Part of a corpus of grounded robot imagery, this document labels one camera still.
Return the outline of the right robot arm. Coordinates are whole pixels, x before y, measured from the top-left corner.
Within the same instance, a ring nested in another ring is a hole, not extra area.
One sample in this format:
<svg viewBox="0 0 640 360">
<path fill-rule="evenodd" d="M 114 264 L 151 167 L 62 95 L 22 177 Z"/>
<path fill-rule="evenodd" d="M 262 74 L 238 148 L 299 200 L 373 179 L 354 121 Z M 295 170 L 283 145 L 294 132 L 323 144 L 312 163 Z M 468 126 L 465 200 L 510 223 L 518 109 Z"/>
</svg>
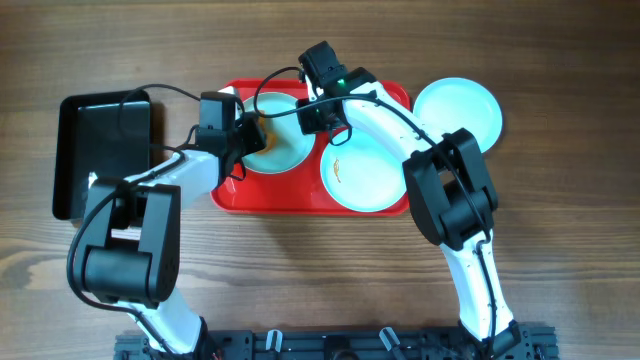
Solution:
<svg viewBox="0 0 640 360">
<path fill-rule="evenodd" d="M 495 187 L 481 150 L 466 129 L 422 126 L 368 71 L 305 67 L 308 96 L 298 107 L 313 132 L 340 124 L 372 136 L 402 164 L 410 212 L 423 236 L 444 253 L 474 344 L 496 358 L 518 341 L 517 323 L 493 258 Z"/>
</svg>

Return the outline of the orange and green sponge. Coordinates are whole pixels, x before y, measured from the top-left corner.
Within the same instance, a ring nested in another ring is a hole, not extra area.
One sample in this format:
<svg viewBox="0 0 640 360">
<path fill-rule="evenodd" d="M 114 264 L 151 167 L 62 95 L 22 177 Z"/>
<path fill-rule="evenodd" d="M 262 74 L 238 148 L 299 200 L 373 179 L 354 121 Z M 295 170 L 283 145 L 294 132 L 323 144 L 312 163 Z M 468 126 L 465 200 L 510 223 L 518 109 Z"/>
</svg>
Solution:
<svg viewBox="0 0 640 360">
<path fill-rule="evenodd" d="M 265 135 L 265 147 L 262 150 L 258 151 L 258 154 L 265 154 L 276 145 L 277 135 L 273 130 L 271 119 L 260 116 L 258 118 L 258 125 Z"/>
</svg>

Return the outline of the light blue plate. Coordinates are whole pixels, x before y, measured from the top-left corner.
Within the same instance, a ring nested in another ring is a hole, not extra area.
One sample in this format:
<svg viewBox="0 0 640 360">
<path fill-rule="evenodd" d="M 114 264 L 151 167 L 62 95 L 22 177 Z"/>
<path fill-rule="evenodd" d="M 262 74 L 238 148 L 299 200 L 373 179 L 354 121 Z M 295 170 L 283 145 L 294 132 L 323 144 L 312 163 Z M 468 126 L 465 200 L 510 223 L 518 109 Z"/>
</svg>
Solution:
<svg viewBox="0 0 640 360">
<path fill-rule="evenodd" d="M 374 138 L 354 129 L 340 132 L 320 160 L 321 181 L 329 195 L 349 210 L 373 213 L 395 205 L 406 193 L 401 163 Z"/>
<path fill-rule="evenodd" d="M 296 109 L 297 99 L 285 93 L 261 93 L 258 110 L 261 113 L 281 113 Z M 278 174 L 300 165 L 315 145 L 314 135 L 302 133 L 296 114 L 273 118 L 273 130 L 277 135 L 276 145 L 265 154 L 253 153 L 243 158 L 247 168 L 263 174 Z"/>
<path fill-rule="evenodd" d="M 482 153 L 497 143 L 503 128 L 497 99 L 484 86 L 466 78 L 449 77 L 429 84 L 415 99 L 413 113 L 449 133 L 467 129 Z"/>
</svg>

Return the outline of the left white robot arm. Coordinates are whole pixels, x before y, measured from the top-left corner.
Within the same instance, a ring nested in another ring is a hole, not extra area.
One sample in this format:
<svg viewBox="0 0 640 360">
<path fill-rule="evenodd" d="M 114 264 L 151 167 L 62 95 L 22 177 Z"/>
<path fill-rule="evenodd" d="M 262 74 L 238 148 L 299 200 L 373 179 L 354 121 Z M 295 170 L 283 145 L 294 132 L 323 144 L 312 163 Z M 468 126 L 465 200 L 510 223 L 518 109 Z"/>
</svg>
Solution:
<svg viewBox="0 0 640 360">
<path fill-rule="evenodd" d="M 254 112 L 200 123 L 192 132 L 193 143 L 171 148 L 169 160 L 146 172 L 97 179 L 67 255 L 74 295 L 91 307 L 128 314 L 154 359 L 217 358 L 205 320 L 176 287 L 181 211 L 266 146 Z"/>
</svg>

